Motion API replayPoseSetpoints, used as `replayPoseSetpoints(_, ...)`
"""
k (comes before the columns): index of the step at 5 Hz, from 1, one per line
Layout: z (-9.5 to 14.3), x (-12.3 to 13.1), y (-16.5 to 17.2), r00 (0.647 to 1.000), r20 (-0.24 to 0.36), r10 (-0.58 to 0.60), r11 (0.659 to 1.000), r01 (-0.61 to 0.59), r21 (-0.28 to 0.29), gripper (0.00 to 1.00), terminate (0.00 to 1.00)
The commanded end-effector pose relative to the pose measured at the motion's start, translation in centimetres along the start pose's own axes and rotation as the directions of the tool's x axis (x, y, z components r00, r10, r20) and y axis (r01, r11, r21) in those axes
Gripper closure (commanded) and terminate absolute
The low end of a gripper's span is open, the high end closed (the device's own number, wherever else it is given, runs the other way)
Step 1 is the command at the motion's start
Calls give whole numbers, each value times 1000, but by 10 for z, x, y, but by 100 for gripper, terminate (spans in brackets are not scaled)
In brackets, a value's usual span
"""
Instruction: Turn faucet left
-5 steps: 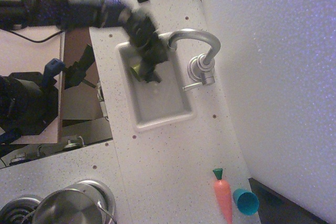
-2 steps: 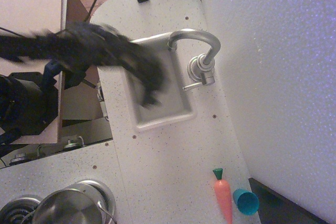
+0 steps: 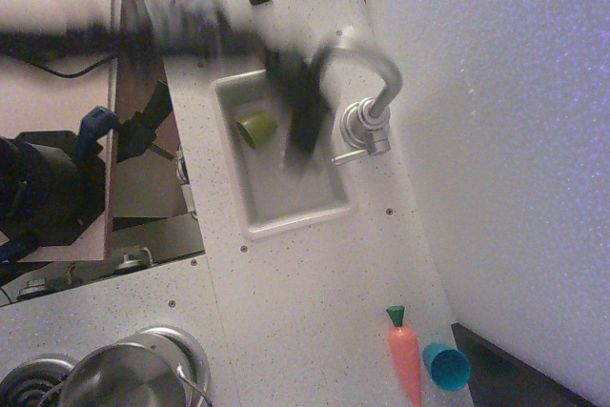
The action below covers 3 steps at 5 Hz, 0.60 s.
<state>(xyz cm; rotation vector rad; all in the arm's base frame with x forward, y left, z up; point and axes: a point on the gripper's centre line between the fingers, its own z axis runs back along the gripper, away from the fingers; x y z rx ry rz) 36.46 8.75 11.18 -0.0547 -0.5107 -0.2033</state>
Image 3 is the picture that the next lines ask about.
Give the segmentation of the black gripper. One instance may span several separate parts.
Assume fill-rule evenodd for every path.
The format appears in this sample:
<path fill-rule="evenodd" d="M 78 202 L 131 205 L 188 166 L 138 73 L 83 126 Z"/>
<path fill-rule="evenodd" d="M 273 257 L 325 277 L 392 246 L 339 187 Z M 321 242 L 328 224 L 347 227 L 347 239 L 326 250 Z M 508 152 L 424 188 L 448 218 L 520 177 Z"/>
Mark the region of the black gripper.
<path fill-rule="evenodd" d="M 330 54 L 330 47 L 324 46 L 308 62 L 299 49 L 266 43 L 260 46 L 259 57 L 267 78 L 282 100 L 294 107 L 283 157 L 284 170 L 292 175 L 304 174 L 314 155 L 322 125 L 333 113 L 322 88 Z"/>

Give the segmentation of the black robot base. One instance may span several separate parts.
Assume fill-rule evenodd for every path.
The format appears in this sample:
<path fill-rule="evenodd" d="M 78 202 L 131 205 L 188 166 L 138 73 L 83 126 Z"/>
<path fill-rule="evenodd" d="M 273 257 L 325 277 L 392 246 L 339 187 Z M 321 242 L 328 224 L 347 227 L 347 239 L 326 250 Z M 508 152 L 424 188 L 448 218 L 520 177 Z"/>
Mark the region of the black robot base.
<path fill-rule="evenodd" d="M 1 138 L 1 262 L 74 243 L 106 210 L 106 164 L 70 131 Z"/>

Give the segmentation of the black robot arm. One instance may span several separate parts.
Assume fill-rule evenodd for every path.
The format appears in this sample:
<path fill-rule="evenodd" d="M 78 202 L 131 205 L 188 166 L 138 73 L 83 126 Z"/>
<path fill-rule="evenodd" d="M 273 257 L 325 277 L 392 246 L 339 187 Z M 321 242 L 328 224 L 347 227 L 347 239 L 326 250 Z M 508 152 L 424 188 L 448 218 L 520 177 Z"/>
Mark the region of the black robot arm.
<path fill-rule="evenodd" d="M 220 4 L 211 11 L 181 6 L 159 7 L 137 13 L 117 29 L 98 23 L 66 29 L 1 30 L 4 56 L 42 68 L 53 58 L 105 53 L 143 64 L 154 56 L 254 57 L 264 67 L 267 82 L 290 109 L 284 162 L 303 167 L 315 156 L 323 124 L 330 113 L 321 88 L 321 69 L 301 50 L 281 47 L 253 26 L 231 23 Z"/>

